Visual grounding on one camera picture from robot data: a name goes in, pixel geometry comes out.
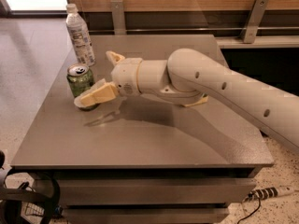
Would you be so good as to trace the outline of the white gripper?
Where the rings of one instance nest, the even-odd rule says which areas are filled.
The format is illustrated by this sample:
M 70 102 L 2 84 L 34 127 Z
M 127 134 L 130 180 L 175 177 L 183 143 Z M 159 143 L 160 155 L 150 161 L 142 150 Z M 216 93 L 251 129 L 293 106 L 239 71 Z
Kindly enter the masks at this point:
M 106 52 L 107 59 L 115 66 L 111 72 L 113 82 L 104 78 L 97 81 L 88 90 L 75 98 L 77 107 L 85 108 L 114 100 L 120 93 L 122 96 L 138 96 L 141 94 L 137 84 L 137 74 L 141 58 L 125 59 L 114 51 Z

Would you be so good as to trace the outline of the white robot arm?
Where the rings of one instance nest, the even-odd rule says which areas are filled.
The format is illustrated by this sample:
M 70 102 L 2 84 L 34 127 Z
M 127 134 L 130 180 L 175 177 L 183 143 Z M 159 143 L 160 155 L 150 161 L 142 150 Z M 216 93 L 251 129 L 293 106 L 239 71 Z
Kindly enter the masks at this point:
M 153 94 L 177 105 L 196 105 L 209 95 L 288 149 L 299 151 L 299 97 L 237 73 L 194 49 L 177 49 L 166 60 L 106 53 L 112 80 L 100 80 L 74 100 L 77 107 L 117 96 Z

